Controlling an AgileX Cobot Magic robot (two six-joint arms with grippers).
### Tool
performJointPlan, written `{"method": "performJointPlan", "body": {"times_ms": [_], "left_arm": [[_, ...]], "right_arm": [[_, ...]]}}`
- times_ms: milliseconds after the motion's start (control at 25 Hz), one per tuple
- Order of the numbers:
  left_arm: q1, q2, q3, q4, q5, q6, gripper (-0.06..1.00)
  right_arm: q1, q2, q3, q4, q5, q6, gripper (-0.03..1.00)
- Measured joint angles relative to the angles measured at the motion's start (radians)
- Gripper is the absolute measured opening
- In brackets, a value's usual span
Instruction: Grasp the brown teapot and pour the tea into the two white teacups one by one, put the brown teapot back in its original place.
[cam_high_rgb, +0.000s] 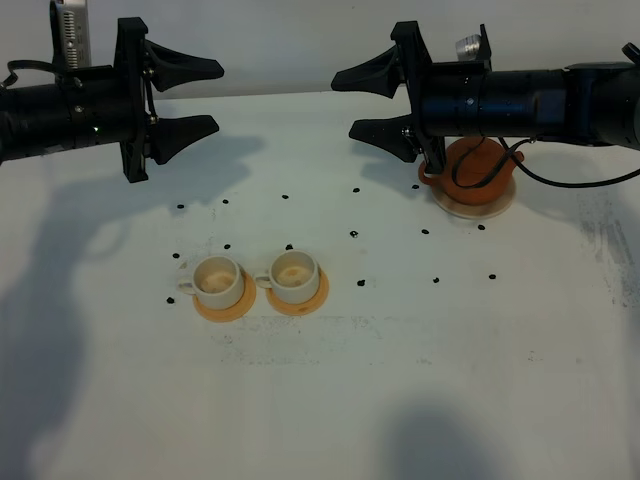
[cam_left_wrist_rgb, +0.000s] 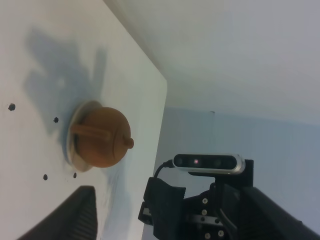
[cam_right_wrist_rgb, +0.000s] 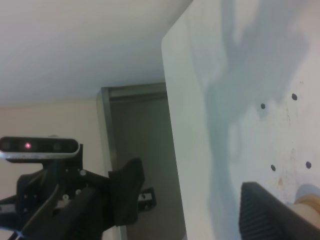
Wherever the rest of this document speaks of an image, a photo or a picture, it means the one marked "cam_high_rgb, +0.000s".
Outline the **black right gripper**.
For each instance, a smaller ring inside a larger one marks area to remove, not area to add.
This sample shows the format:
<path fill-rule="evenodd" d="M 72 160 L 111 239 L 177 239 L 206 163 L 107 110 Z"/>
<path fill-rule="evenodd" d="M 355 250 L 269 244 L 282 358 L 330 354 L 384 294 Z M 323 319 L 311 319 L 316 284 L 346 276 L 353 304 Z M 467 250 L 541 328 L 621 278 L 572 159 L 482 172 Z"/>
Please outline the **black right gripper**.
<path fill-rule="evenodd" d="M 416 21 L 399 22 L 391 39 L 396 46 L 356 67 L 337 72 L 331 88 L 393 98 L 402 82 L 410 113 L 388 119 L 361 119 L 349 137 L 390 153 L 403 162 L 424 157 L 427 174 L 440 174 L 446 164 L 444 138 L 461 136 L 464 120 L 478 113 L 479 88 L 485 76 L 480 63 L 435 62 Z"/>

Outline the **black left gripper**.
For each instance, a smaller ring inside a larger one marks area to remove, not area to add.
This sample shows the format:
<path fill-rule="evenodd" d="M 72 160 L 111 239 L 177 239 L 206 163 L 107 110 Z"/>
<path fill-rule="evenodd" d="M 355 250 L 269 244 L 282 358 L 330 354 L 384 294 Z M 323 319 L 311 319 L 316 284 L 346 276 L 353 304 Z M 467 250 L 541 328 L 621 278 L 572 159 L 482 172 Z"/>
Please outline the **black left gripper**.
<path fill-rule="evenodd" d="M 148 179 L 144 148 L 147 113 L 143 95 L 146 24 L 139 17 L 121 18 L 112 66 L 68 71 L 63 96 L 69 114 L 73 149 L 115 144 L 131 183 Z M 179 85 L 224 76 L 218 61 L 180 53 L 147 41 L 151 83 L 159 92 Z M 149 127 L 150 157 L 165 165 L 193 143 L 219 131 L 210 115 L 159 119 Z"/>

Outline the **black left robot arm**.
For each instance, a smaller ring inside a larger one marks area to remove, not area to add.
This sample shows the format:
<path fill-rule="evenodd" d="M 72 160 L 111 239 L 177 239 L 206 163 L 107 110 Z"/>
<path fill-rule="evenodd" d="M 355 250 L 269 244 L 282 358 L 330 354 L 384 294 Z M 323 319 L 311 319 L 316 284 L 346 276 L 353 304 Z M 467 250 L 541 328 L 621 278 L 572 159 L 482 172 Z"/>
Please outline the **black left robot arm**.
<path fill-rule="evenodd" d="M 60 57 L 9 62 L 1 84 L 1 159 L 117 144 L 123 173 L 136 183 L 148 178 L 147 160 L 164 165 L 218 132 L 210 115 L 159 117 L 153 94 L 219 79 L 222 66 L 160 46 L 147 33 L 141 18 L 119 19 L 111 65 L 68 69 Z"/>

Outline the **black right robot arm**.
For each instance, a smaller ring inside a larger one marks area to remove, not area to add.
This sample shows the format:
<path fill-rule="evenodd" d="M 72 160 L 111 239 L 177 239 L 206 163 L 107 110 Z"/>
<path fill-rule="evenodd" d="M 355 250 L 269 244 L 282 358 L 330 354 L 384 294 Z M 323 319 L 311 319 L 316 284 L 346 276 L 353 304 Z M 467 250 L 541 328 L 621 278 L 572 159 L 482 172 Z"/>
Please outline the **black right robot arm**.
<path fill-rule="evenodd" d="M 405 85 L 410 112 L 356 121 L 350 138 L 406 163 L 425 157 L 428 174 L 446 163 L 447 137 L 518 137 L 579 146 L 639 147 L 639 49 L 624 62 L 581 63 L 556 70 L 495 71 L 485 31 L 456 44 L 456 60 L 432 60 L 417 22 L 399 22 L 394 46 L 338 72 L 338 92 L 391 98 Z"/>

